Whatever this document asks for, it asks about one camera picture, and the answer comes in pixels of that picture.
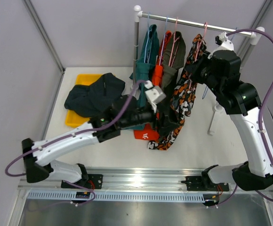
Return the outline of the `pink hanger of camouflage shorts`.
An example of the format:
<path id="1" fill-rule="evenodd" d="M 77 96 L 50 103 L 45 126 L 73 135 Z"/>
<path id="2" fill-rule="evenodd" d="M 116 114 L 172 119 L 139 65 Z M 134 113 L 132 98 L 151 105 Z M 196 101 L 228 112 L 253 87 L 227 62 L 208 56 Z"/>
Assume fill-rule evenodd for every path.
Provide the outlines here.
<path id="1" fill-rule="evenodd" d="M 206 43 L 205 41 L 205 36 L 206 36 L 206 33 L 207 33 L 207 26 L 208 26 L 208 23 L 205 22 L 204 23 L 204 33 L 201 37 L 201 40 L 197 42 L 197 46 L 196 46 L 196 50 L 194 51 L 195 52 L 195 57 L 194 57 L 194 61 L 196 62 L 197 59 L 198 59 L 198 56 L 200 56 L 200 49 L 201 49 L 201 45 L 203 43 Z M 189 89 L 191 90 L 191 92 L 193 92 L 193 88 L 191 87 L 192 86 L 192 81 L 190 80 L 190 84 L 189 84 Z"/>

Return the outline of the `dark navy shorts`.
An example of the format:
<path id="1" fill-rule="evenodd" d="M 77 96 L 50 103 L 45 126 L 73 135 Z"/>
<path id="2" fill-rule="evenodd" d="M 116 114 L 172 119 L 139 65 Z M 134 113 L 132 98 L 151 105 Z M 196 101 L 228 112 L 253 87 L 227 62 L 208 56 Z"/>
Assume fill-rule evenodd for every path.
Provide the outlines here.
<path id="1" fill-rule="evenodd" d="M 125 82 L 112 73 L 105 73 L 90 85 L 75 85 L 69 92 L 64 107 L 81 117 L 94 117 L 118 100 Z"/>

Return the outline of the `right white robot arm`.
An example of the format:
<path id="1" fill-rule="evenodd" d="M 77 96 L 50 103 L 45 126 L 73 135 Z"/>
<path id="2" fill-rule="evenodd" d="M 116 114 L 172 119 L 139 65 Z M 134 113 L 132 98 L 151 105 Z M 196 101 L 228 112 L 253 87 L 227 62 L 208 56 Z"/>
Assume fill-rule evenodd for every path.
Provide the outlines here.
<path id="1" fill-rule="evenodd" d="M 231 50 L 218 50 L 211 57 L 185 66 L 192 82 L 205 84 L 235 124 L 247 161 L 231 166 L 214 165 L 203 171 L 201 186 L 211 190 L 219 183 L 235 183 L 244 191 L 264 190 L 273 184 L 273 164 L 258 125 L 262 104 L 256 88 L 240 81 L 241 59 Z"/>

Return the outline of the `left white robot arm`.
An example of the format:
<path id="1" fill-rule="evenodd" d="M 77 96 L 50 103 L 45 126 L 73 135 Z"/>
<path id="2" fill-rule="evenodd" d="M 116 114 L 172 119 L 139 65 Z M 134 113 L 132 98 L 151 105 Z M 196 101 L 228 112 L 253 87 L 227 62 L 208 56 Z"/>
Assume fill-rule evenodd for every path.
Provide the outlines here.
<path id="1" fill-rule="evenodd" d="M 95 145 L 120 136 L 123 129 L 151 124 L 160 136 L 179 127 L 179 119 L 166 100 L 143 107 L 135 105 L 136 98 L 121 96 L 99 115 L 75 129 L 52 139 L 34 142 L 22 141 L 25 176 L 28 183 L 46 179 L 60 180 L 62 188 L 89 188 L 91 178 L 83 164 L 68 164 L 58 157 L 76 149 Z"/>

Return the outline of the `orange camouflage pattern shorts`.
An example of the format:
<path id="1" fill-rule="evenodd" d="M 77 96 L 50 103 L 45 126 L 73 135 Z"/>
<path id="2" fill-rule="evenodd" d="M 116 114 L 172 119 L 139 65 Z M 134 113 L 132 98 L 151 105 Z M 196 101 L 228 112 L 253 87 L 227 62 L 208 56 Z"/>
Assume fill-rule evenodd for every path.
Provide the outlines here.
<path id="1" fill-rule="evenodd" d="M 178 117 L 180 120 L 180 127 L 178 129 L 175 129 L 171 131 L 170 133 L 161 136 L 159 140 L 157 141 L 149 141 L 148 143 L 148 149 L 151 150 L 161 150 L 161 151 L 166 151 L 168 150 L 172 144 L 175 142 L 176 138 L 179 135 L 179 132 L 181 131 L 182 127 L 185 124 L 185 117 L 188 117 L 191 115 L 191 110 L 194 105 L 194 101 L 196 98 L 196 88 L 197 88 L 197 83 L 192 82 L 192 88 L 193 92 L 189 89 L 189 84 L 190 80 L 188 79 L 188 72 L 186 71 L 186 67 L 190 64 L 194 63 L 194 57 L 195 57 L 195 50 L 197 46 L 197 42 L 201 40 L 202 35 L 197 34 L 195 38 L 193 39 L 191 49 L 189 51 L 189 54 L 186 58 L 185 65 L 183 67 L 181 76 L 176 83 L 176 86 L 174 88 L 174 94 L 171 98 L 171 108 L 175 110 L 178 113 Z M 204 53 L 207 53 L 206 51 L 207 46 L 206 43 L 203 43 L 201 45 L 200 49 L 200 56 L 198 56 L 199 60 Z"/>

